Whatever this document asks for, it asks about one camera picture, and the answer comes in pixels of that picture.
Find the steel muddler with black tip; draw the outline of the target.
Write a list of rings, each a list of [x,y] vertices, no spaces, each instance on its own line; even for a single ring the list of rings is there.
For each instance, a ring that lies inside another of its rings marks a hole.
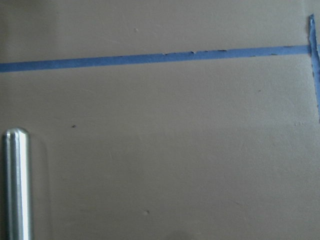
[[[6,130],[2,147],[5,239],[32,240],[34,224],[29,133],[20,127]]]

